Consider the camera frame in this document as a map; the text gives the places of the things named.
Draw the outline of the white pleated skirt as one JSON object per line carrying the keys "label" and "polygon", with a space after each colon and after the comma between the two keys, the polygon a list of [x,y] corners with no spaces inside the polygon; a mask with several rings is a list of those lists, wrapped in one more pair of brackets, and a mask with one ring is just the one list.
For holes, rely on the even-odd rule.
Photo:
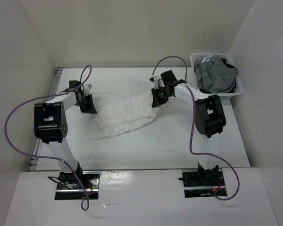
{"label": "white pleated skirt", "polygon": [[150,124],[160,107],[152,107],[150,91],[128,100],[104,105],[91,119],[90,139],[100,140],[116,137]]}

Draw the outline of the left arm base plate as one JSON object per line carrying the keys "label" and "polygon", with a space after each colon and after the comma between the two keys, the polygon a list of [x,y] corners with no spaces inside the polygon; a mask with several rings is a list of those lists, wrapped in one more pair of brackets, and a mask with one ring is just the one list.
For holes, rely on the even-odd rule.
{"label": "left arm base plate", "polygon": [[[93,171],[83,171],[78,175],[81,183],[88,193],[90,200],[99,197],[100,174]],[[85,193],[73,174],[60,173],[58,177],[48,176],[56,186],[55,200],[83,200]]]}

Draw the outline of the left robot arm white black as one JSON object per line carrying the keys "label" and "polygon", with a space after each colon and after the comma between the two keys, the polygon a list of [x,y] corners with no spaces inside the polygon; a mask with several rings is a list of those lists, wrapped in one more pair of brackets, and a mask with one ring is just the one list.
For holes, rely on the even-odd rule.
{"label": "left robot arm white black", "polygon": [[78,106],[82,113],[97,113],[93,104],[91,84],[82,85],[76,91],[67,93],[79,85],[79,81],[70,81],[69,88],[63,91],[64,95],[34,105],[34,134],[50,148],[54,157],[61,159],[58,163],[60,181],[64,184],[69,183],[73,188],[79,188],[84,184],[84,175],[66,139],[66,110]]}

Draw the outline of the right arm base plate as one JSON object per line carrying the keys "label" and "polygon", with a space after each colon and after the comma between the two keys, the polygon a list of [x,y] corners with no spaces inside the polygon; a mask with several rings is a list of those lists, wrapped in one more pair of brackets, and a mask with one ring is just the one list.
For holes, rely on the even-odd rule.
{"label": "right arm base plate", "polygon": [[206,179],[201,179],[196,169],[183,170],[178,180],[183,182],[185,198],[214,197],[215,193],[217,197],[227,196],[222,170],[209,175]]}

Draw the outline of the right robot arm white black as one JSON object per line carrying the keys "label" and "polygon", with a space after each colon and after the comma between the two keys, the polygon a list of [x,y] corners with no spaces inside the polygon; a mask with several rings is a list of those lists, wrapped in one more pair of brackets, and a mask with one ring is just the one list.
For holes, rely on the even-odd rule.
{"label": "right robot arm white black", "polygon": [[162,73],[160,76],[153,75],[150,81],[154,83],[154,88],[151,89],[152,107],[167,103],[170,97],[177,97],[192,105],[193,119],[190,145],[192,145],[195,129],[206,137],[206,142],[204,152],[195,153],[193,150],[190,150],[190,152],[193,155],[217,158],[215,154],[218,148],[217,141],[219,134],[226,125],[220,97],[218,95],[207,95],[196,90],[185,80],[178,80],[171,70]]}

